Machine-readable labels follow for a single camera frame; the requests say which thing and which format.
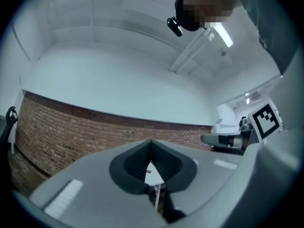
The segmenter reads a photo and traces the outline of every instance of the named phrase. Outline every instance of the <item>black baseboard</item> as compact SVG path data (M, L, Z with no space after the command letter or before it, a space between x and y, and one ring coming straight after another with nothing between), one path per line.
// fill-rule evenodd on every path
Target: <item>black baseboard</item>
M17 151L21 154L21 156L28 162L32 167L34 167L37 171L39 171L42 175L46 176L47 178L50 178L51 175L42 170L40 167L38 167L33 161L31 161L22 151L17 147L16 144L14 144L14 147L17 149Z

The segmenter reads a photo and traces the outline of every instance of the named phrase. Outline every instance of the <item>white table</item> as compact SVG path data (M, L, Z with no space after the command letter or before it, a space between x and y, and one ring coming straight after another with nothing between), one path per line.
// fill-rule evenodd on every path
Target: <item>white table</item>
M164 183L164 181L152 163L148 165L147 171L151 171L151 173L146 173L144 182L149 186L157 187L156 201L155 201L155 210L157 210L158 200L160 199L161 184Z

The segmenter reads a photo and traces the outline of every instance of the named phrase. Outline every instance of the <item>dark sleeve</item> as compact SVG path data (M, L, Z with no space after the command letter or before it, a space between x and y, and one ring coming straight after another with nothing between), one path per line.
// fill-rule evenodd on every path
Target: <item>dark sleeve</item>
M285 9L277 0L240 0L256 26L262 47L283 74L300 40Z

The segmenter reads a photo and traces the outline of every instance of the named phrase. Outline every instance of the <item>wooden floor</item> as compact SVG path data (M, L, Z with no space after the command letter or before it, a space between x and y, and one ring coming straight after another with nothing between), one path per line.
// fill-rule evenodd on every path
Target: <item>wooden floor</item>
M33 190L47 179L46 176L32 167L17 149L15 149L14 155L11 154L9 149L8 159L12 172L12 182L24 196L29 197Z

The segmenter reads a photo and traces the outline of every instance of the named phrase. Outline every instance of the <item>black cap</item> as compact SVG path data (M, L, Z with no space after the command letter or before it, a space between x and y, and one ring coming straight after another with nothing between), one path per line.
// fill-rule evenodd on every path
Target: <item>black cap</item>
M184 10L184 0L175 1L176 19L183 28L189 31L196 31L200 28L200 23L194 22L189 17L188 11Z

